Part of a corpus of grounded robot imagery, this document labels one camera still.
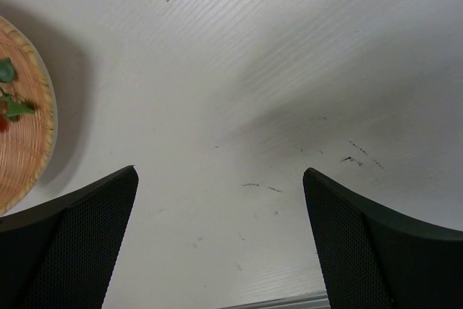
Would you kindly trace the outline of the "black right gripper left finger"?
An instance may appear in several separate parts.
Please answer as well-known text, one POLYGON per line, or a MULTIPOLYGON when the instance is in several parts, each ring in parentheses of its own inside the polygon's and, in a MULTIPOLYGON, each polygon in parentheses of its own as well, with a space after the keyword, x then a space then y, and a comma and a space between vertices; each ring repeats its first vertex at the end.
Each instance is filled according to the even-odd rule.
POLYGON ((101 308, 138 182, 127 166, 1 217, 1 307, 101 308))

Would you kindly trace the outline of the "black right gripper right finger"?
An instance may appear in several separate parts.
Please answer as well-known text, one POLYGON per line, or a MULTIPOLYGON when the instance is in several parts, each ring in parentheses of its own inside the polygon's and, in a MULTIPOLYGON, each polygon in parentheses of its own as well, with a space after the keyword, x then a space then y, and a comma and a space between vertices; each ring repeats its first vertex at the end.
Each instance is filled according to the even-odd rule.
POLYGON ((312 168, 303 187, 331 308, 462 307, 462 232, 394 211, 312 168))

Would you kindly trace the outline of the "fake fruit sprig green leaves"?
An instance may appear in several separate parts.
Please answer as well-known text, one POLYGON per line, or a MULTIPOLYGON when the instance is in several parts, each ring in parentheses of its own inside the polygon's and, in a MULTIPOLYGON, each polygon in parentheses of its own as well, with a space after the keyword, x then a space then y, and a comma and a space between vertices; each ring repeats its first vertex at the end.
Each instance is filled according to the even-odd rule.
POLYGON ((12 60, 1 59, 1 132, 6 132, 9 124, 18 122, 24 115, 34 114, 35 107, 18 96, 6 92, 2 85, 11 85, 17 77, 12 60))

